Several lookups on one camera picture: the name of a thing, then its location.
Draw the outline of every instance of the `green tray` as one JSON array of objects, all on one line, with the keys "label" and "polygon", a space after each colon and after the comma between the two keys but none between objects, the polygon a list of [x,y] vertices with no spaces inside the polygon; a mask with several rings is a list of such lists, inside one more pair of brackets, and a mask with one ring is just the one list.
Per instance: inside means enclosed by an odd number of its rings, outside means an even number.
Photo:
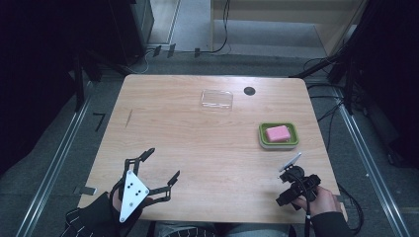
[{"label": "green tray", "polygon": [[[270,142],[266,136],[266,129],[274,126],[285,125],[291,135],[290,140],[282,142]],[[259,141],[265,149],[294,149],[298,145],[298,135],[292,122],[263,122],[259,124]]]}]

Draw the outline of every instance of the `pink sponge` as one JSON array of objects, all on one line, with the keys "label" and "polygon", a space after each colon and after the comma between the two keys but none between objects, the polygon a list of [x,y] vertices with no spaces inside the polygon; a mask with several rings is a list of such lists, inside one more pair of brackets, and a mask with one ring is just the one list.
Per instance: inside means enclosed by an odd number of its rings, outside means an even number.
[{"label": "pink sponge", "polygon": [[291,138],[290,132],[285,125],[267,128],[266,136],[270,142],[287,141]]}]

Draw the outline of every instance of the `black round object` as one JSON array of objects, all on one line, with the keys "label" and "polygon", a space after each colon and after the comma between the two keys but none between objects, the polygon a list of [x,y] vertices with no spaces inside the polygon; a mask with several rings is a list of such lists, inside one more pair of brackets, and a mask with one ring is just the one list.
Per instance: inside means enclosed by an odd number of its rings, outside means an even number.
[{"label": "black round object", "polygon": [[244,88],[244,94],[248,95],[248,96],[253,96],[255,95],[256,90],[253,87],[246,87]]}]

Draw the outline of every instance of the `person's arm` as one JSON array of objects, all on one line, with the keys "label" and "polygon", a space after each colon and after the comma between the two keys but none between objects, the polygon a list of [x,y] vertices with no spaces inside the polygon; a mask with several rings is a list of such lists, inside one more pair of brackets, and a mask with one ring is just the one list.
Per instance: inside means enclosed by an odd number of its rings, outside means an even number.
[{"label": "person's arm", "polygon": [[[293,204],[307,210],[305,199],[298,197]],[[317,237],[354,236],[343,216],[340,202],[332,192],[317,187],[317,197],[310,202],[310,213]]]},{"label": "person's arm", "polygon": [[122,203],[118,191],[114,194],[112,209],[109,198],[109,193],[103,193],[90,205],[67,212],[65,231],[61,236],[127,236],[141,216],[142,209],[138,208],[127,221],[120,224]]}]

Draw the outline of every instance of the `transparent lid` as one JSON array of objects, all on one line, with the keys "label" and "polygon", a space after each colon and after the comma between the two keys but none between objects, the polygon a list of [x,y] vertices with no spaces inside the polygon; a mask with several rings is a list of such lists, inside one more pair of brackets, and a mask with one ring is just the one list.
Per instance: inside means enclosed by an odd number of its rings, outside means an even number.
[{"label": "transparent lid", "polygon": [[228,91],[203,90],[201,105],[206,109],[231,110],[233,94]]}]

